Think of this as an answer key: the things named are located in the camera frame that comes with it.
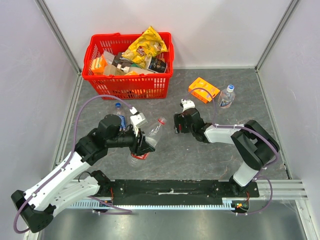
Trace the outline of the clear bottle red label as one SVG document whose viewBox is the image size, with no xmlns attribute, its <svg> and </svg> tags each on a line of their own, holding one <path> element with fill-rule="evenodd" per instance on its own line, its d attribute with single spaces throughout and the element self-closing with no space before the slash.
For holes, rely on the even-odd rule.
<svg viewBox="0 0 320 240">
<path fill-rule="evenodd" d="M 160 141 L 166 123 L 167 119 L 161 116 L 153 124 L 148 124 L 147 128 L 144 130 L 145 141 L 153 148 L 155 148 L 157 143 Z M 138 168 L 145 162 L 150 153 L 151 152 L 148 152 L 143 155 L 136 155 L 131 153 L 127 158 L 127 162 L 131 167 Z"/>
</svg>

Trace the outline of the red bottle cap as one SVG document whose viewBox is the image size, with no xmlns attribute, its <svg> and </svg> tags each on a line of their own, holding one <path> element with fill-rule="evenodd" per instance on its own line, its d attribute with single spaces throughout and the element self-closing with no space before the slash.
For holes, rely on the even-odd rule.
<svg viewBox="0 0 320 240">
<path fill-rule="evenodd" d="M 161 116 L 161 117 L 158 118 L 158 122 L 161 125 L 165 125 L 167 123 L 167 119 L 165 117 Z"/>
</svg>

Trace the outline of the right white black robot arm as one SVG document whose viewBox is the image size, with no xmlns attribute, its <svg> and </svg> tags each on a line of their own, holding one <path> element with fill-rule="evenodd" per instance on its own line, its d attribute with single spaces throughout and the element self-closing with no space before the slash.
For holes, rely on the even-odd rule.
<svg viewBox="0 0 320 240">
<path fill-rule="evenodd" d="M 276 162 L 280 147 L 269 133 L 255 120 L 240 125 L 221 125 L 204 122 L 196 108 L 189 108 L 173 116 L 177 134 L 192 134 L 199 142 L 234 145 L 242 157 L 242 164 L 229 179 L 229 191 L 242 196 L 250 182 L 263 168 Z"/>
</svg>

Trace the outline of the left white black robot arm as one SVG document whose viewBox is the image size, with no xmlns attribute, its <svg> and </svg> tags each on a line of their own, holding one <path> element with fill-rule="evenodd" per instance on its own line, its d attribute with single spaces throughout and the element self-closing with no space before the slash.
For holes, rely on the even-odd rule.
<svg viewBox="0 0 320 240">
<path fill-rule="evenodd" d="M 32 188 L 16 190 L 11 195 L 17 209 L 16 216 L 23 218 L 29 231 L 37 233 L 46 228 L 59 212 L 82 198 L 106 196 L 111 190 L 111 181 L 100 170 L 93 171 L 69 188 L 65 186 L 105 157 L 110 148 L 129 148 L 138 156 L 154 152 L 155 148 L 146 141 L 141 130 L 146 121 L 145 116 L 138 112 L 130 117 L 128 129 L 122 130 L 118 115 L 106 115 L 45 178 Z"/>
</svg>

